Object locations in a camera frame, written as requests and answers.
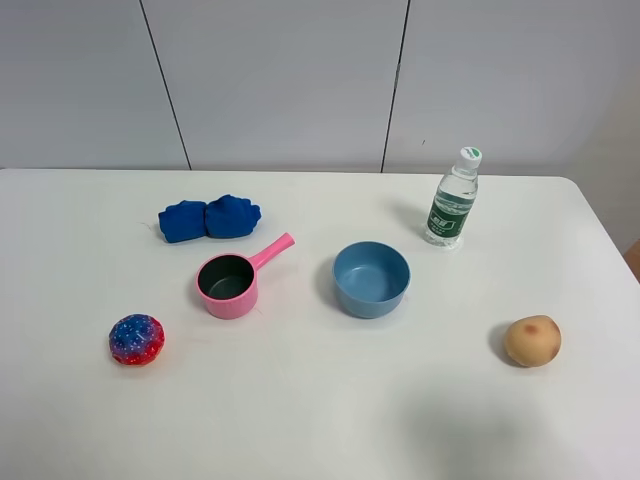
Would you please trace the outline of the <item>tan potato toy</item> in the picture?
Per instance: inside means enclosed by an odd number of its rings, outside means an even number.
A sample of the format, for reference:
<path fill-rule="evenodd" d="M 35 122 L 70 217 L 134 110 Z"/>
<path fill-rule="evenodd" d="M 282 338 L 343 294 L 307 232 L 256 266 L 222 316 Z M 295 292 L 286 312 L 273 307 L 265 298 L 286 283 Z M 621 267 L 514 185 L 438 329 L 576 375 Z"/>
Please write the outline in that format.
<path fill-rule="evenodd" d="M 534 315 L 513 322 L 503 338 L 506 354 L 516 364 L 541 367 L 558 355 L 562 346 L 559 326 L 549 316 Z"/>

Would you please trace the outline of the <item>blue plastic bowl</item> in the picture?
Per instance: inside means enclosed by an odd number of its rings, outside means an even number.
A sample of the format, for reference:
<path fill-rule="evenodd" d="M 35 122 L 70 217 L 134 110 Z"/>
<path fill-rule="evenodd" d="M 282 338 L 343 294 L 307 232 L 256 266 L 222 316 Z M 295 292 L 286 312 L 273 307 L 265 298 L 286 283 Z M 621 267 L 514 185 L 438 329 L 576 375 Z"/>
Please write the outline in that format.
<path fill-rule="evenodd" d="M 343 248 L 332 266 L 335 294 L 348 314 L 375 319 L 393 311 L 410 284 L 407 260 L 394 248 L 375 241 Z"/>

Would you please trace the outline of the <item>blue folded cloth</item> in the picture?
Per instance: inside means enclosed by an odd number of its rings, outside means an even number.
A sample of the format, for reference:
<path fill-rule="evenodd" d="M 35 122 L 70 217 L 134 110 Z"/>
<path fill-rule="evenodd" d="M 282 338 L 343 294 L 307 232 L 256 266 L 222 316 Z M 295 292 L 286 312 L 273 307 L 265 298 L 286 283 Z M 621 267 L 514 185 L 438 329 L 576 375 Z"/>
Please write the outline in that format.
<path fill-rule="evenodd" d="M 223 195 L 209 203 L 183 200 L 158 214 L 159 228 L 168 243 L 203 237 L 235 239 L 250 235 L 262 218 L 250 199 Z"/>

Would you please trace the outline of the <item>pink toy saucepan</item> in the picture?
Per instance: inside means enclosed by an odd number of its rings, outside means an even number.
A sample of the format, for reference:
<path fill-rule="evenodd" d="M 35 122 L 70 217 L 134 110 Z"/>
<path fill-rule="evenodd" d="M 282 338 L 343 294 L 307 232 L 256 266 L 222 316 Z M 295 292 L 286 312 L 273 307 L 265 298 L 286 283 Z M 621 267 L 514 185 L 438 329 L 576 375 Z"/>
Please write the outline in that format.
<path fill-rule="evenodd" d="M 253 256 L 224 254 L 206 261 L 195 280 L 206 310 L 223 320 L 238 319 L 249 313 L 259 296 L 258 271 L 294 244 L 293 237 L 284 233 Z"/>

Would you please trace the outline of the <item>clear water bottle green label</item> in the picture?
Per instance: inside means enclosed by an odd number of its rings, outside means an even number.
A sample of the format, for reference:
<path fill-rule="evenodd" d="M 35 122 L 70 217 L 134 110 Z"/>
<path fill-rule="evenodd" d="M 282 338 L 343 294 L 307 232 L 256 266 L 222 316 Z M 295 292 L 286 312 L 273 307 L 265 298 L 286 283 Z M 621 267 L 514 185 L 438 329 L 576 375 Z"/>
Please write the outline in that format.
<path fill-rule="evenodd" d="M 478 169 L 482 153 L 463 147 L 460 157 L 441 178 L 429 211 L 426 240 L 438 247 L 455 248 L 478 192 Z"/>

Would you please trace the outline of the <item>red blue spotted squishy ball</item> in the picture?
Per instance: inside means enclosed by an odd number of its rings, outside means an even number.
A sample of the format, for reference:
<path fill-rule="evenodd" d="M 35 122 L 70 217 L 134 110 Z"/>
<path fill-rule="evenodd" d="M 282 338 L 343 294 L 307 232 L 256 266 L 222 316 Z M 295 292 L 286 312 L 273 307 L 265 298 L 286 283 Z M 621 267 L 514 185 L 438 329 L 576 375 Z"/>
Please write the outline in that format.
<path fill-rule="evenodd" d="M 131 314 L 114 324 L 108 344 L 112 358 L 125 366 L 153 362 L 165 344 L 162 324 L 146 314 Z"/>

